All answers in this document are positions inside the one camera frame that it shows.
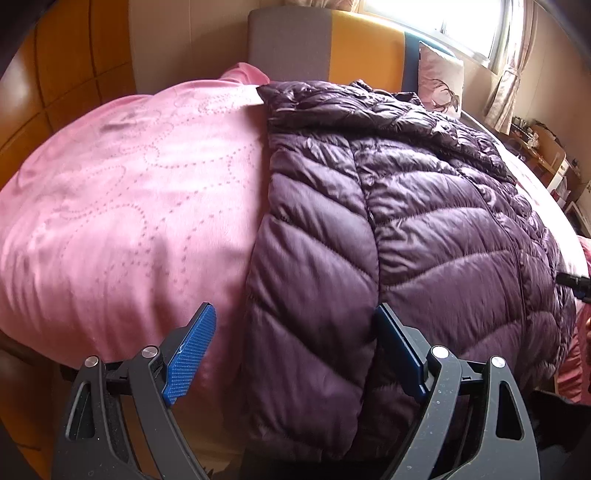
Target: pink bedding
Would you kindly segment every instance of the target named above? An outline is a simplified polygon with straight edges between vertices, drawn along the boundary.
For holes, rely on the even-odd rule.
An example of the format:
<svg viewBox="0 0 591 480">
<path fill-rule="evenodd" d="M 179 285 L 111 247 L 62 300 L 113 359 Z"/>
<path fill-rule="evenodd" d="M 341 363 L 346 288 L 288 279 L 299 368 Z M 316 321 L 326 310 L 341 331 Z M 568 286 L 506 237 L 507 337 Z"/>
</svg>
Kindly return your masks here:
<svg viewBox="0 0 591 480">
<path fill-rule="evenodd" d="M 158 345 L 209 301 L 217 332 L 195 383 L 217 403 L 266 202 L 267 82 L 239 64 L 115 100 L 39 147 L 0 192 L 0 329 L 77 368 Z"/>
<path fill-rule="evenodd" d="M 552 232 L 566 262 L 565 270 L 573 275 L 589 276 L 591 245 L 577 237 L 558 204 L 550 196 L 531 170 L 504 147 L 499 152 L 511 173 L 517 178 L 518 189 L 530 201 L 534 210 Z M 587 342 L 584 324 L 591 314 L 591 306 L 579 300 L 577 303 L 576 331 L 565 362 L 556 375 L 557 392 L 574 402 L 591 404 L 589 388 L 590 368 L 586 362 Z"/>
</svg>

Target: quilted panel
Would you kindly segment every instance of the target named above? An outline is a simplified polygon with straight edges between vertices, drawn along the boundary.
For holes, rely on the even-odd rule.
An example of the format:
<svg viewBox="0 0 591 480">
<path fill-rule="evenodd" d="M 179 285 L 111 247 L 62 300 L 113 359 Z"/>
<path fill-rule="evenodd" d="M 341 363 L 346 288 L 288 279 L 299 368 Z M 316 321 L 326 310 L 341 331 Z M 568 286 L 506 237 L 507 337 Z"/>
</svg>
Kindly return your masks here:
<svg viewBox="0 0 591 480">
<path fill-rule="evenodd" d="M 489 138 L 362 82 L 259 88 L 269 212 L 248 278 L 251 448 L 284 460 L 392 455 L 417 411 L 371 317 L 387 301 L 431 344 L 502 355 L 529 390 L 564 358 L 556 242 Z"/>
</svg>

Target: wooden wall panel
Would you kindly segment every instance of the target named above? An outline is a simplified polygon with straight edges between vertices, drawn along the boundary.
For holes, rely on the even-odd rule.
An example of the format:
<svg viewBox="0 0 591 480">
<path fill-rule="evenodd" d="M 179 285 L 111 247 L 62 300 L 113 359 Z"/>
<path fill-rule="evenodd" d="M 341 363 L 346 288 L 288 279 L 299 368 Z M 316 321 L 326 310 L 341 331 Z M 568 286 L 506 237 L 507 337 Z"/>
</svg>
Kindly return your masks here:
<svg viewBox="0 0 591 480">
<path fill-rule="evenodd" d="M 96 80 L 92 79 L 68 92 L 47 107 L 47 116 L 53 131 L 80 118 L 100 105 Z"/>
<path fill-rule="evenodd" d="M 136 92 L 128 0 L 57 0 L 0 79 L 0 188 L 51 134 Z"/>
<path fill-rule="evenodd" d="M 22 162 L 52 134 L 45 112 L 24 125 L 0 148 L 0 186 L 17 172 Z"/>
<path fill-rule="evenodd" d="M 131 62 L 127 0 L 92 0 L 90 38 L 95 73 Z"/>
<path fill-rule="evenodd" d="M 125 63 L 97 77 L 103 103 L 135 93 L 134 69 Z"/>
<path fill-rule="evenodd" d="M 49 480 L 54 442 L 50 361 L 30 365 L 0 351 L 0 385 L 6 430 L 39 476 Z"/>
<path fill-rule="evenodd" d="M 42 109 L 35 71 L 35 34 L 31 32 L 0 79 L 0 145 Z"/>
<path fill-rule="evenodd" d="M 37 24 L 37 68 L 45 105 L 94 76 L 89 0 L 60 0 Z"/>
</svg>

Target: pillow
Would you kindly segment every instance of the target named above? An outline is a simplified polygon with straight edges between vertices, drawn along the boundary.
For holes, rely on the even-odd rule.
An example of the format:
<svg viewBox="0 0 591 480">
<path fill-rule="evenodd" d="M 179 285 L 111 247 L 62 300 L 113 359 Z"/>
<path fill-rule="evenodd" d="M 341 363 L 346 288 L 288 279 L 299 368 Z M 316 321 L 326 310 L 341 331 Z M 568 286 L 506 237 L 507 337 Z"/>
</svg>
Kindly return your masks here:
<svg viewBox="0 0 591 480">
<path fill-rule="evenodd" d="M 464 62 L 419 42 L 418 97 L 431 112 L 460 118 Z"/>
</svg>

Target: clamp jaw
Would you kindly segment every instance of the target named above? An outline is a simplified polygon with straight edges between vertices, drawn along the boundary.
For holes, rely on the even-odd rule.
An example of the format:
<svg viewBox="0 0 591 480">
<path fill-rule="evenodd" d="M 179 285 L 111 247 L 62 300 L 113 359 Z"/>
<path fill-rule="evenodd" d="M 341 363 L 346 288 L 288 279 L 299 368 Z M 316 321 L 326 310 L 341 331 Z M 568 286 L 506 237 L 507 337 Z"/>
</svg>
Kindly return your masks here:
<svg viewBox="0 0 591 480">
<path fill-rule="evenodd" d="M 216 328 L 215 309 L 203 303 L 189 324 L 160 347 L 131 360 L 104 364 L 90 356 L 72 386 L 54 452 L 52 480 L 148 479 L 137 464 L 120 395 L 132 395 L 154 462 L 163 479 L 208 480 L 170 407 L 185 395 Z"/>
<path fill-rule="evenodd" d="M 469 395 L 468 421 L 453 469 L 436 480 L 539 480 L 530 420 L 515 380 L 498 356 L 487 363 L 457 359 L 431 347 L 383 303 L 376 309 L 378 340 L 404 392 L 421 413 L 382 480 L 428 480 L 447 435 L 458 395 Z M 78 372 L 54 453 L 53 480 L 148 479 L 138 467 L 119 400 L 132 395 L 162 479 L 207 480 L 170 407 L 189 389 L 215 331 L 215 310 L 201 305 L 189 324 L 159 347 L 131 360 L 86 359 Z"/>
</svg>

